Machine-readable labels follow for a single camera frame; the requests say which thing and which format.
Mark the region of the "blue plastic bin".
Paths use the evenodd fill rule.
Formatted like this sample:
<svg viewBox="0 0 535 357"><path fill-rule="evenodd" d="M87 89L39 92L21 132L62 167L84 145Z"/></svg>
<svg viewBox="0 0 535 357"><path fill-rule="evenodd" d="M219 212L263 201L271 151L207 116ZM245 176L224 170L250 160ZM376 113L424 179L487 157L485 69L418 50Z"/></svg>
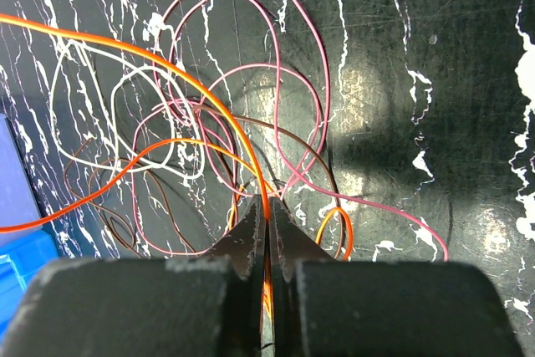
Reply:
<svg viewBox="0 0 535 357"><path fill-rule="evenodd" d="M33 276L58 257L54 240L44 230L37 230L1 246L1 336Z"/></svg>

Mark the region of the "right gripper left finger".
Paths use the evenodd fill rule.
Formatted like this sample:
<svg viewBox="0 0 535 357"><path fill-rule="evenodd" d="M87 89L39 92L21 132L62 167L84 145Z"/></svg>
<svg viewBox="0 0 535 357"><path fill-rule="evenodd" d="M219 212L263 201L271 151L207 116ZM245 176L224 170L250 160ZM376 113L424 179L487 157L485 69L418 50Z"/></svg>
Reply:
<svg viewBox="0 0 535 357"><path fill-rule="evenodd" d="M196 260L196 269L231 273L243 281L264 277L267 221L262 199L253 196L238 224Z"/></svg>

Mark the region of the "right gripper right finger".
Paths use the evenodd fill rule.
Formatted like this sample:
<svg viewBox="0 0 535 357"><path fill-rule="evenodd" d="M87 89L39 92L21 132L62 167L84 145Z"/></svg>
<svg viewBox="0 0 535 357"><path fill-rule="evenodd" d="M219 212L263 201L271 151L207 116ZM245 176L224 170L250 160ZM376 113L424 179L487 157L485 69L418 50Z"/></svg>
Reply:
<svg viewBox="0 0 535 357"><path fill-rule="evenodd" d="M271 264L287 283L293 278L297 262L334 260L296 225L290 211L279 198L270 197L269 207Z"/></svg>

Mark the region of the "lavender plastic bin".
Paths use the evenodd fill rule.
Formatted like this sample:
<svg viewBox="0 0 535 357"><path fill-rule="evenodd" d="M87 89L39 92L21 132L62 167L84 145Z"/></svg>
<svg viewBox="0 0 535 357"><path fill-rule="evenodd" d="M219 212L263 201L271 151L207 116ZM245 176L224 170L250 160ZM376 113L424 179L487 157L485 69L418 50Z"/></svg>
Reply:
<svg viewBox="0 0 535 357"><path fill-rule="evenodd" d="M17 226L41 217L13 130L1 114L1 228Z"/></svg>

